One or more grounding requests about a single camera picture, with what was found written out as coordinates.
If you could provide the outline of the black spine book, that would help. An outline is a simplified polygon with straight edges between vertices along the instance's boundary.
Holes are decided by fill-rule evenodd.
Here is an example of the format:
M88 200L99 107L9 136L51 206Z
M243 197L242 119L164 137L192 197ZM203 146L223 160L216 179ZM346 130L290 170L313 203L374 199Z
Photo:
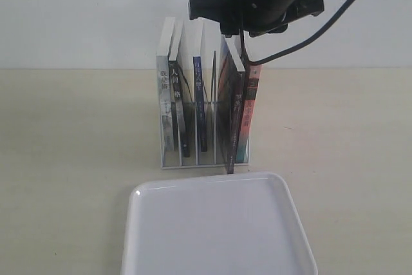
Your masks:
M177 19L174 25L168 65L176 108L179 151L183 158L189 158L191 156L189 125L191 122L190 105L192 103L192 96L185 73L185 48L184 23L182 20Z

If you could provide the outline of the blue moon cover book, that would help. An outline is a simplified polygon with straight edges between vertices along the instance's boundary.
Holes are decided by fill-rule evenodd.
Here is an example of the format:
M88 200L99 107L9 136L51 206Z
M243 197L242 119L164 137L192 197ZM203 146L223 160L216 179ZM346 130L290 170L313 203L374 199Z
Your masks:
M203 79L202 55L204 52L204 23L202 20L196 21L193 31L189 37L189 46L192 48L192 68L193 68L193 95L196 116L196 136L198 149L201 152L208 151L207 142L207 115L205 83Z

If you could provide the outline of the grey white book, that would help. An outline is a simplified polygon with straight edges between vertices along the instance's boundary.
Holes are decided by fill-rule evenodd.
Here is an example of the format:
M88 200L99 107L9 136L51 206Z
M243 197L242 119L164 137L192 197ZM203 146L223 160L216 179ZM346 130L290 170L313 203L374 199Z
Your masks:
M158 100L160 108L160 134L162 140L162 159L165 152L174 151L174 130L171 99L171 79L169 56L174 35L175 17L166 17L156 51L156 72Z

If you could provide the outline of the white plastic tray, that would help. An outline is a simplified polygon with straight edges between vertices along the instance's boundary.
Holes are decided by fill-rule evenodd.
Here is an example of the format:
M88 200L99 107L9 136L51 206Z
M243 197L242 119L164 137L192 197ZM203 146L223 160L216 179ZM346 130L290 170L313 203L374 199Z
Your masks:
M128 203L122 274L317 274L290 190L251 172L146 182Z

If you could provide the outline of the red spine book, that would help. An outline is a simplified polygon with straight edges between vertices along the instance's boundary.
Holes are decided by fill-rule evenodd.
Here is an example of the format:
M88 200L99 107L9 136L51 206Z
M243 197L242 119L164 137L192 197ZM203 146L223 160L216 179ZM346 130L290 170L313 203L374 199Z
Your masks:
M239 54L241 54L240 38L235 39L235 45ZM241 55L240 57L247 74L245 77L244 107L239 130L238 149L236 153L237 164L243 164L248 161L250 127L254 113L256 95L258 92L259 79L261 75L261 65L251 66L245 62L244 57L242 57Z

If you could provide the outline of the dark maroon book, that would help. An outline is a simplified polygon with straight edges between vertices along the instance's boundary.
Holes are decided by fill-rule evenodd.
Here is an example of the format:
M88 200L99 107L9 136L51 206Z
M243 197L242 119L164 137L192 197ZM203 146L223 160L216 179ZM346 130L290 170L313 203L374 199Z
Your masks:
M221 38L217 134L226 174L234 172L243 106L246 69L235 37Z

